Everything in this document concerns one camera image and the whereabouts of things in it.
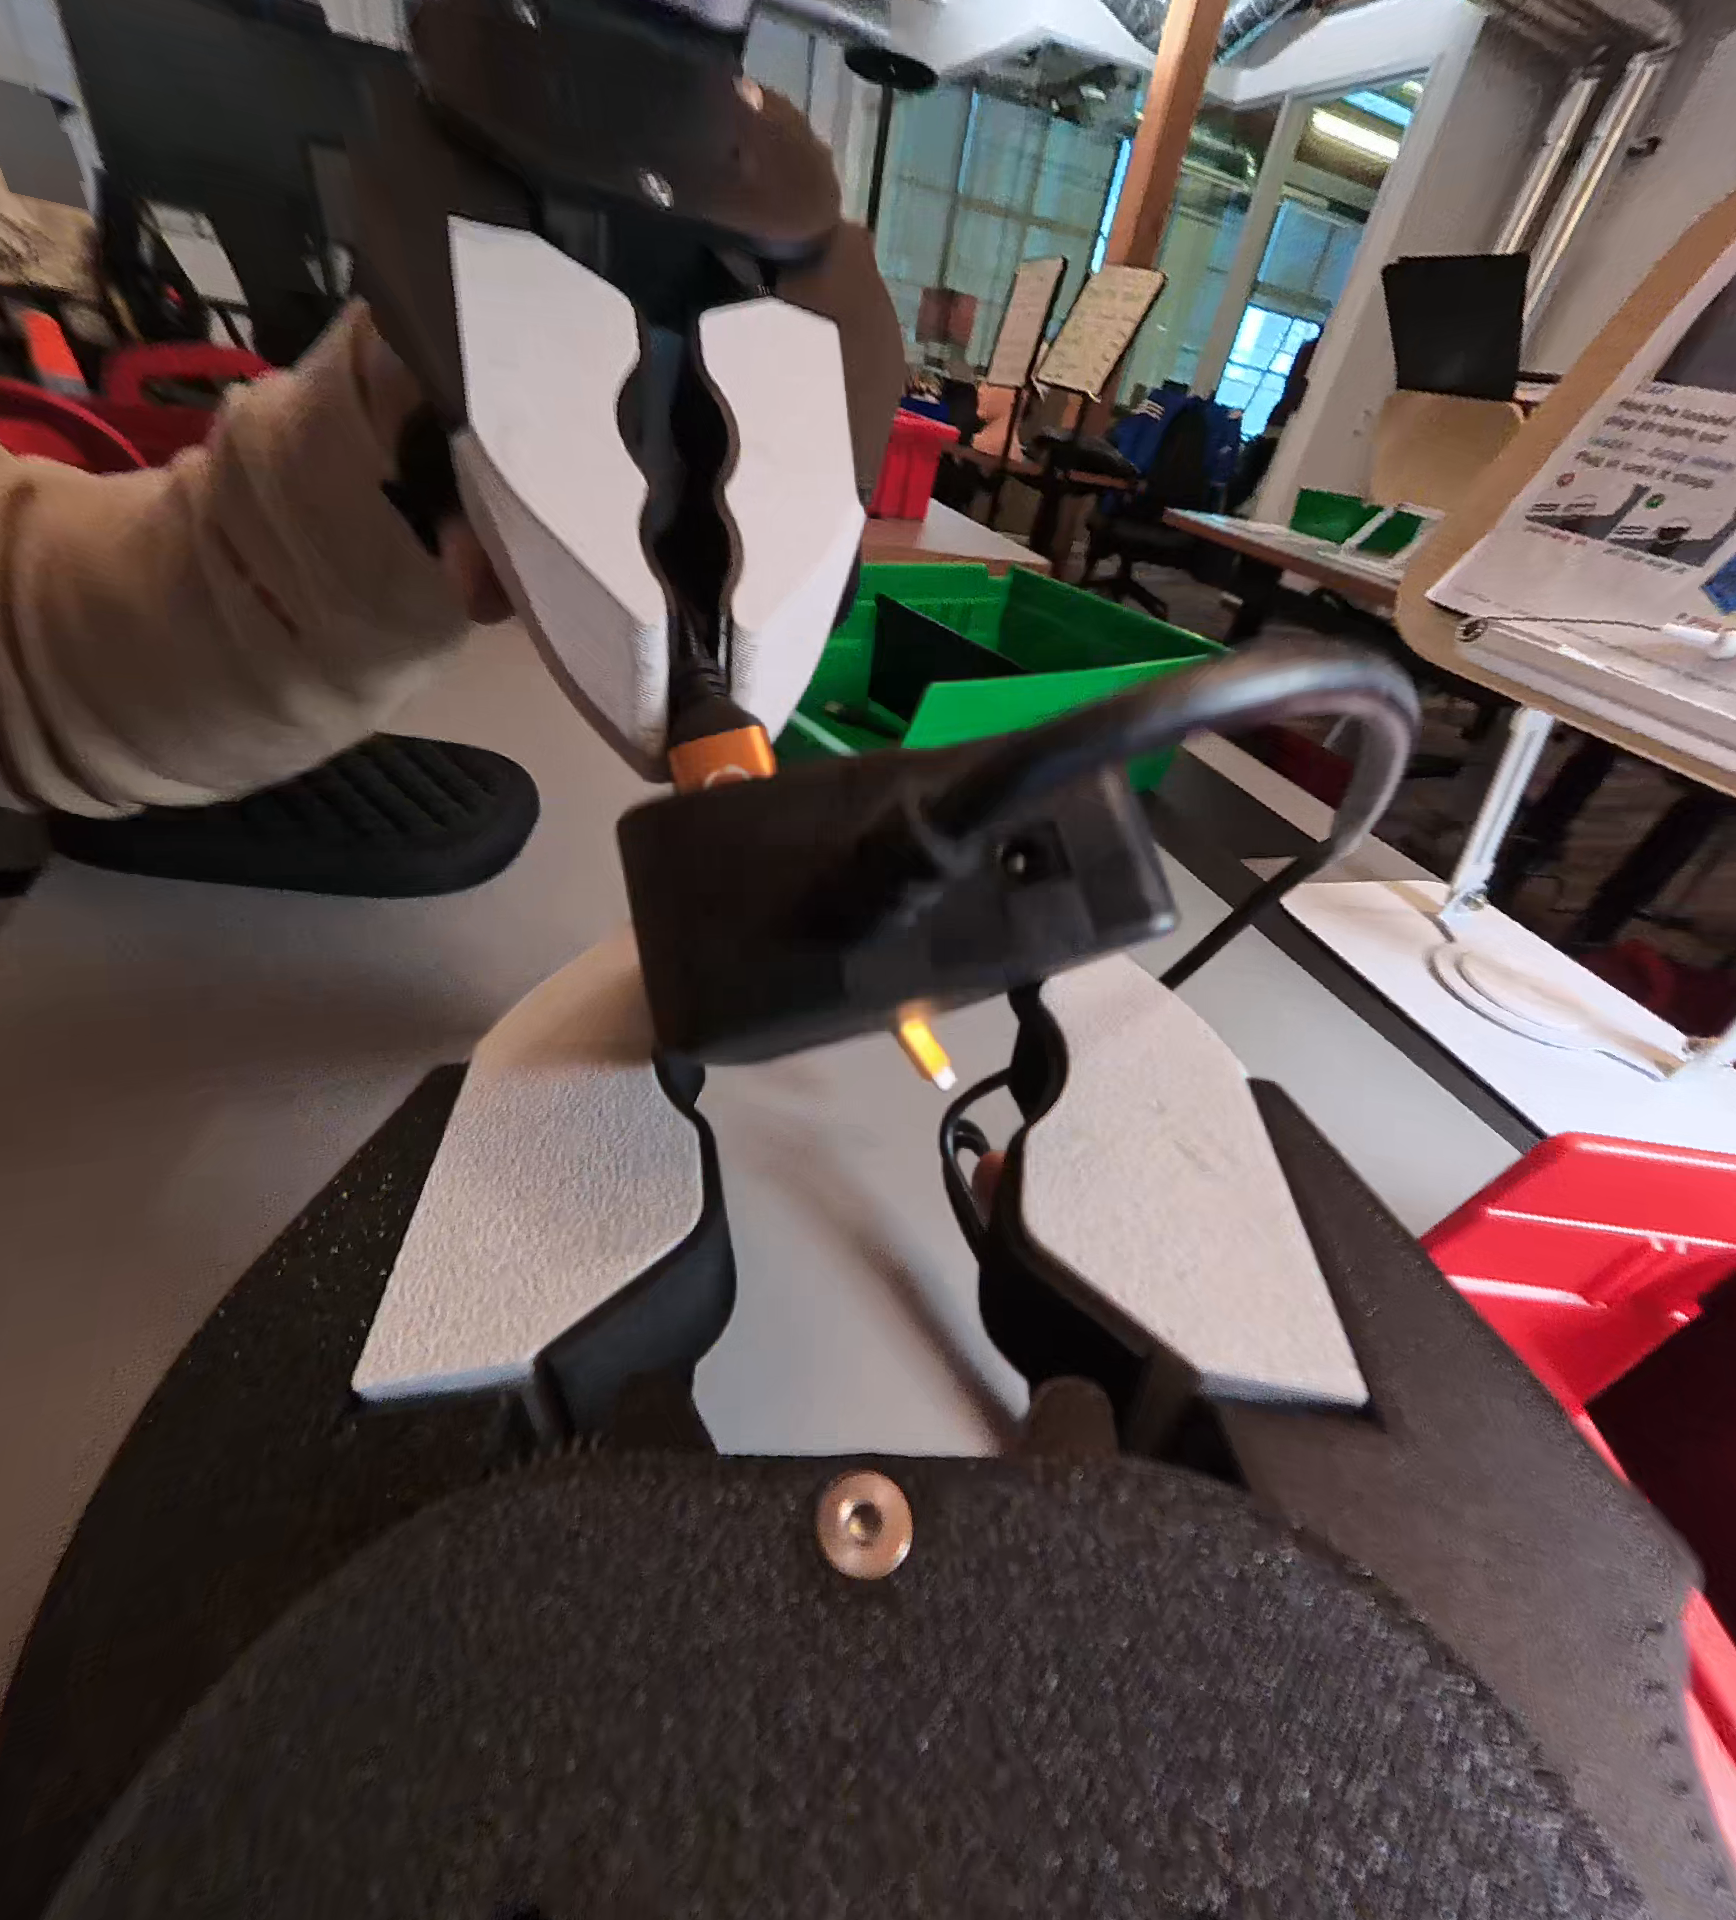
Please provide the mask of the person's left forearm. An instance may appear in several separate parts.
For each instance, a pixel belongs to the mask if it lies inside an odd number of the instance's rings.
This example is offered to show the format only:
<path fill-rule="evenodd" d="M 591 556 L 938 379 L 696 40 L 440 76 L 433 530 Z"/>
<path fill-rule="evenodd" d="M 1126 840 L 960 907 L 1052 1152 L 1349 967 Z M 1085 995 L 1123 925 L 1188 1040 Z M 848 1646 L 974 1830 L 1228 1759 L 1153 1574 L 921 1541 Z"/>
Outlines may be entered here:
<path fill-rule="evenodd" d="M 388 491 L 423 399 L 351 299 L 163 468 L 0 446 L 0 806 L 213 803 L 377 732 L 471 625 Z"/>

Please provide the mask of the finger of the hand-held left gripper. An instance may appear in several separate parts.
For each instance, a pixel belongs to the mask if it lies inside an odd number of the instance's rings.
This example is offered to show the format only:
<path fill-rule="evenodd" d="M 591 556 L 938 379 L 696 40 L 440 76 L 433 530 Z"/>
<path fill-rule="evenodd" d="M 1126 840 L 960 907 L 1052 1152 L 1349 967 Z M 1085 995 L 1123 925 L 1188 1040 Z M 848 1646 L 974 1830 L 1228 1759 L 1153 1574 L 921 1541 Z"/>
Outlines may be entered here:
<path fill-rule="evenodd" d="M 779 738 L 839 618 L 866 522 L 842 340 L 830 318 L 776 298 L 711 308 L 696 340 L 729 429 L 717 483 L 729 693 Z"/>
<path fill-rule="evenodd" d="M 465 407 L 450 453 L 470 523 L 568 702 L 663 783 L 670 599 L 618 420 L 641 361 L 636 310 L 539 234 L 457 212 L 448 272 Z"/>

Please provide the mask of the framed black-white marker sign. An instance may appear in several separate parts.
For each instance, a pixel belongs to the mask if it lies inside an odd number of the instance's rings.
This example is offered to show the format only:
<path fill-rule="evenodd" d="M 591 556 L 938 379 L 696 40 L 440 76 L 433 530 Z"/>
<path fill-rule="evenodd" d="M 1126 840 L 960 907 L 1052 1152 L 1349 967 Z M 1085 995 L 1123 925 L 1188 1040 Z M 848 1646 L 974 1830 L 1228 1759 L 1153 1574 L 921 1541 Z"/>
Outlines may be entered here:
<path fill-rule="evenodd" d="M 1525 251 L 1400 255 L 1379 274 L 1393 386 L 1511 401 L 1521 379 Z"/>

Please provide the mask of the black bumpy wrist rest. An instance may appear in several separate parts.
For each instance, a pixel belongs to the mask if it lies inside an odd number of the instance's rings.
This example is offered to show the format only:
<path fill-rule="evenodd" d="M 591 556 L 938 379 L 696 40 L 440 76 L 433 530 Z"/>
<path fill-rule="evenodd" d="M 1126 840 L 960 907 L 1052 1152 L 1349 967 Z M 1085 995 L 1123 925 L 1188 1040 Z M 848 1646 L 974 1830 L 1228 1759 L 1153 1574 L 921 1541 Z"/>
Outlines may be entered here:
<path fill-rule="evenodd" d="M 327 900 L 435 900 L 501 875 L 539 822 L 508 756 L 376 734 L 313 769 L 206 806 L 54 811 L 49 852 L 116 875 Z"/>

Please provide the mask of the wooden instruction clipboard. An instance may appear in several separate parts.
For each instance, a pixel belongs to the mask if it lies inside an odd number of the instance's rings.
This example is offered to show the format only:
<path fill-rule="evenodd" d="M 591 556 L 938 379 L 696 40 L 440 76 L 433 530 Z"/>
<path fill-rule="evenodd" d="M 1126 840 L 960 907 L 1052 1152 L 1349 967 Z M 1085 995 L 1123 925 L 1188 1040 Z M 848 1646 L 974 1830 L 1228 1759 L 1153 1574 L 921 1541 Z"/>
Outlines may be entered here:
<path fill-rule="evenodd" d="M 1408 563 L 1425 661 L 1736 801 L 1736 192 Z"/>

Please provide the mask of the red handled crate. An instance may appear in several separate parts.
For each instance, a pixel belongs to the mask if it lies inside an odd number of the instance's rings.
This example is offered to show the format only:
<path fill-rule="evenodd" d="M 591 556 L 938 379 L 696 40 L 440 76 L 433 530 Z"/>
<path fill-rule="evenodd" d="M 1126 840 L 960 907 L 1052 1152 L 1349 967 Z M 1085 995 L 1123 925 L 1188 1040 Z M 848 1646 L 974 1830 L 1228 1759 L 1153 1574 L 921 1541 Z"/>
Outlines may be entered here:
<path fill-rule="evenodd" d="M 235 386 L 278 371 L 255 349 L 213 342 L 159 342 L 106 353 L 85 405 L 112 425 L 147 468 L 163 468 L 204 444 Z"/>
<path fill-rule="evenodd" d="M 0 447 L 90 473 L 145 468 L 145 458 L 90 405 L 0 375 Z"/>

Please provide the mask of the red plastic bin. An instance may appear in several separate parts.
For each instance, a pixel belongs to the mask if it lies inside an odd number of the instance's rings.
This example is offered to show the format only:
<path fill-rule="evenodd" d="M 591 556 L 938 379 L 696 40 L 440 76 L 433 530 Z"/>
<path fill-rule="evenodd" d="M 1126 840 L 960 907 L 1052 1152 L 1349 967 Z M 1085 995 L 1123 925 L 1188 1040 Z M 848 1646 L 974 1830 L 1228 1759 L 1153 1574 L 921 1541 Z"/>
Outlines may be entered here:
<path fill-rule="evenodd" d="M 1586 1405 L 1692 1322 L 1736 1269 L 1736 1155 L 1555 1136 L 1436 1223 L 1423 1245 L 1630 1481 Z M 1736 1596 L 1712 1597 L 1696 1561 L 1699 1592 L 1682 1611 L 1684 1700 L 1697 1774 L 1736 1860 Z"/>

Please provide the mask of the wooden notice board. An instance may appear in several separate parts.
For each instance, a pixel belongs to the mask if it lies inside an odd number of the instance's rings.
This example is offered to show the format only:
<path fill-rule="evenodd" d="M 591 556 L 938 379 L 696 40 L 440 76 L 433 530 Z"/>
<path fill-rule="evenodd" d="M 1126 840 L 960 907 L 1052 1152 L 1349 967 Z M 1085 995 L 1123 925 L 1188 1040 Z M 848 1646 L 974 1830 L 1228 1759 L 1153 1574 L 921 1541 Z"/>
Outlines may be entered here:
<path fill-rule="evenodd" d="M 1068 257 L 1060 251 L 1018 263 L 981 371 L 986 386 L 1018 389 L 1030 379 L 1045 346 L 1049 315 L 1065 272 Z"/>
<path fill-rule="evenodd" d="M 1100 401 L 1114 389 L 1115 371 L 1165 290 L 1167 274 L 1153 266 L 1106 262 L 1085 278 L 1061 325 L 1033 364 L 1037 389 Z"/>

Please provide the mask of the green plastic bin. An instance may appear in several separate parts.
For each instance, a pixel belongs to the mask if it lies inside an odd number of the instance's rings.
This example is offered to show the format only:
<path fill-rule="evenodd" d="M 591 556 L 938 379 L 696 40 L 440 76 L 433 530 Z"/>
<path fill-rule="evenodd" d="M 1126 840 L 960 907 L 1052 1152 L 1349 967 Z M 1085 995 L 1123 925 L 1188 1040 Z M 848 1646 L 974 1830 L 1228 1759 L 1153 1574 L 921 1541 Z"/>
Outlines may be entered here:
<path fill-rule="evenodd" d="M 1355 491 L 1301 488 L 1288 531 L 1370 559 L 1400 561 L 1440 522 L 1440 511 L 1412 501 L 1378 501 Z"/>
<path fill-rule="evenodd" d="M 924 611 L 1024 668 L 1018 677 L 938 684 L 904 739 L 861 725 L 875 596 Z M 1223 647 L 1081 588 L 981 566 L 864 563 L 856 598 L 827 638 L 776 739 L 779 764 L 964 747 L 1024 732 Z"/>

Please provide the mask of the person's left hand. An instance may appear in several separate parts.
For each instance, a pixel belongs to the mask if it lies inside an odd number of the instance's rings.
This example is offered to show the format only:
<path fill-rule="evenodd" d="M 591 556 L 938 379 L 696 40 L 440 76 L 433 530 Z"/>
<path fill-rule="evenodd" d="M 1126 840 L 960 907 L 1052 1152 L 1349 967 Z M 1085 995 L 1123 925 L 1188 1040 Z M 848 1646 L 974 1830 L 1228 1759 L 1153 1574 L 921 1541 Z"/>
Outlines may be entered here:
<path fill-rule="evenodd" d="M 514 611 L 498 567 L 467 515 L 446 515 L 438 527 L 438 559 L 457 608 L 473 625 L 494 625 Z"/>

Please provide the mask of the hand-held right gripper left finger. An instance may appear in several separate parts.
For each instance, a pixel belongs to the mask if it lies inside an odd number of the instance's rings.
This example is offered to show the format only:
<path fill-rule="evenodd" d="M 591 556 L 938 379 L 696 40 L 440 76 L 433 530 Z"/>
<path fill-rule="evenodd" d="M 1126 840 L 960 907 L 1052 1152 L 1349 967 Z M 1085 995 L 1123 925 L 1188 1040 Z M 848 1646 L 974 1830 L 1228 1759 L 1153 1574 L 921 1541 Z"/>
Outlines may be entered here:
<path fill-rule="evenodd" d="M 351 1369 L 388 1405 L 520 1391 L 613 1405 L 692 1379 L 736 1303 L 703 1075 L 657 1054 L 634 935 L 476 1044 Z"/>

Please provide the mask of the black seven-port usb hub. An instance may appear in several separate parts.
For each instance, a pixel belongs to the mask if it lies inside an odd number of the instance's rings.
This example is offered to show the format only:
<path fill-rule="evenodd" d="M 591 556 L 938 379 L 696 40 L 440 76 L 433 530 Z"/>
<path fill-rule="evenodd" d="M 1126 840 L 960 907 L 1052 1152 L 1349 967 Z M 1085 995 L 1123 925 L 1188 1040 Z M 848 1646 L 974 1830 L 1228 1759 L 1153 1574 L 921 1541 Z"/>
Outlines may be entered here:
<path fill-rule="evenodd" d="M 1176 901 L 1128 774 L 993 796 L 1028 742 L 803 759 L 623 811 L 656 1054 L 769 1062 L 1167 934 Z"/>

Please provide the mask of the printed instruction sheet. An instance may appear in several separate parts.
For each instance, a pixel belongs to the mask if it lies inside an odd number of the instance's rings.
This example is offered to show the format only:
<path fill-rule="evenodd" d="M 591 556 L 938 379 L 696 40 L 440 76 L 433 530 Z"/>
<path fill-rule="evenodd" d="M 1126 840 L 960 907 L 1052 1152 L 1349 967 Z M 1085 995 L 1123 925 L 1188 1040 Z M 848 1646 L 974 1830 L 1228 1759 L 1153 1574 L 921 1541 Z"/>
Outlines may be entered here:
<path fill-rule="evenodd" d="M 1406 599 L 1524 629 L 1736 621 L 1736 192 L 1448 514 Z"/>

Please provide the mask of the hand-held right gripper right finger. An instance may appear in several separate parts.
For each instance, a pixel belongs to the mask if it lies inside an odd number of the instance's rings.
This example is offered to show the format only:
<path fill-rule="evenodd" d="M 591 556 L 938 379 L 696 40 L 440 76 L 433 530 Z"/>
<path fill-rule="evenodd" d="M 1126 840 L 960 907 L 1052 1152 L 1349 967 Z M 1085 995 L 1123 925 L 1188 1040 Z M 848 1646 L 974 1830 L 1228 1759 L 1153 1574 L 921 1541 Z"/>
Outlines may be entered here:
<path fill-rule="evenodd" d="M 1131 960 L 1020 998 L 1022 1121 L 980 1215 L 1022 1373 L 1103 1360 L 1109 1391 L 1366 1408 L 1370 1387 L 1270 1139 L 1213 1028 Z"/>

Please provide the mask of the red bin yellow label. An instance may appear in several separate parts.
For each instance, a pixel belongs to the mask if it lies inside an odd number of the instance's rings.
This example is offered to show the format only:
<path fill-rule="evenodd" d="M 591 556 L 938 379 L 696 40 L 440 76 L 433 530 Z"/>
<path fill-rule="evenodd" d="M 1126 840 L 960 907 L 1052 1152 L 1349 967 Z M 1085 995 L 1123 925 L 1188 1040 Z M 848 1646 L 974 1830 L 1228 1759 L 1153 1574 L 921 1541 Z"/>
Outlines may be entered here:
<path fill-rule="evenodd" d="M 866 514 L 872 519 L 920 522 L 927 514 L 940 463 L 960 446 L 949 420 L 907 405 L 893 411 Z"/>

